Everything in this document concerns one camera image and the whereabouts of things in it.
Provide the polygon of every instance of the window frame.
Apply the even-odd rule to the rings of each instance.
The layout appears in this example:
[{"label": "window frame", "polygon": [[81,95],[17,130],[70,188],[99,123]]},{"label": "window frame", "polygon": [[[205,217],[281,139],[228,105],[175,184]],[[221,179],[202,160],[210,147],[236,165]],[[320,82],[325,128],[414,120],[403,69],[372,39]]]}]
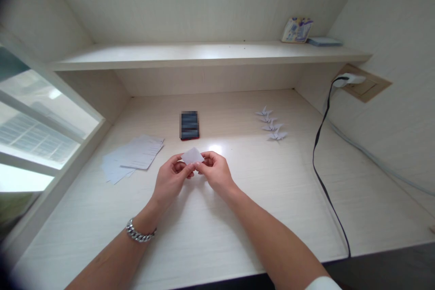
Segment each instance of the window frame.
[{"label": "window frame", "polygon": [[30,245],[36,234],[40,231],[52,211],[56,208],[57,204],[66,193],[69,186],[73,183],[82,167],[90,159],[98,144],[109,131],[111,123],[108,122],[103,115],[83,99],[75,90],[73,90],[61,77],[59,77],[54,71],[48,69],[46,64],[39,61],[26,48],[26,46],[3,27],[0,27],[0,43],[9,52],[30,67],[30,69],[33,69],[42,78],[51,83],[85,112],[100,121],[86,138],[81,138],[67,128],[58,125],[53,120],[45,117],[3,91],[0,91],[0,101],[4,104],[30,116],[36,121],[79,143],[79,147],[76,149],[74,154],[59,170],[17,156],[2,152],[0,153],[0,163],[2,164],[54,177],[48,187],[39,195],[31,205],[30,209],[21,217],[12,231],[2,242],[1,251],[7,255],[10,264],[14,265]]}]

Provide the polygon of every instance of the person's left hand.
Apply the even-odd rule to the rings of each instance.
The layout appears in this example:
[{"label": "person's left hand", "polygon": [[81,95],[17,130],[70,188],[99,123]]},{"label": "person's left hand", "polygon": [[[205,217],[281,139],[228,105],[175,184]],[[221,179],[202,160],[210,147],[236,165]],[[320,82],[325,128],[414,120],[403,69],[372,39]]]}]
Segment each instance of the person's left hand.
[{"label": "person's left hand", "polygon": [[179,160],[181,160],[181,154],[172,156],[160,167],[157,175],[151,199],[155,200],[163,210],[166,210],[178,196],[184,180],[193,177],[195,166],[193,164],[186,165]]}]

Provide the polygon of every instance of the white shelf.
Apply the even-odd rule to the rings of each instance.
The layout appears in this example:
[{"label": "white shelf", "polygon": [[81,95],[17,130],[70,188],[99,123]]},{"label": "white shelf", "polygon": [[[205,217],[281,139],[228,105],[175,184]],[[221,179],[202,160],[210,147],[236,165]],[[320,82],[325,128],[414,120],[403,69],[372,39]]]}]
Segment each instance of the white shelf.
[{"label": "white shelf", "polygon": [[278,63],[367,61],[372,55],[346,47],[271,42],[96,44],[63,60],[54,71]]}]

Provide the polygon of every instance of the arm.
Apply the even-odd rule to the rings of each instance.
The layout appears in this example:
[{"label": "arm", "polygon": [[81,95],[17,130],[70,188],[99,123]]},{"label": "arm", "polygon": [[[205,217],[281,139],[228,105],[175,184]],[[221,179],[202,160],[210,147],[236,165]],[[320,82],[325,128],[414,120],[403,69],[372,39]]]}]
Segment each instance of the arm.
[{"label": "arm", "polygon": [[[161,166],[150,201],[133,219],[138,232],[152,233],[180,193],[184,180],[193,177],[195,167],[178,162],[180,159],[180,154],[174,155]],[[139,243],[121,231],[66,289],[127,289],[147,246],[148,242]]]},{"label": "arm", "polygon": [[329,276],[289,228],[237,187],[223,156],[215,152],[202,155],[205,161],[195,163],[196,169],[237,216],[277,289],[305,289],[318,277]]}]

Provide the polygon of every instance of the smartphone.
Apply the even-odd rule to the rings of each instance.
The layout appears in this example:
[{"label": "smartphone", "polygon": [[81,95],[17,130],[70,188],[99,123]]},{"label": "smartphone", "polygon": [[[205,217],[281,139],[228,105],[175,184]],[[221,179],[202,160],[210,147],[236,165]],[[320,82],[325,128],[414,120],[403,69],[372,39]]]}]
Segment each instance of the smartphone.
[{"label": "smartphone", "polygon": [[180,114],[180,139],[199,138],[198,111],[182,111]]}]

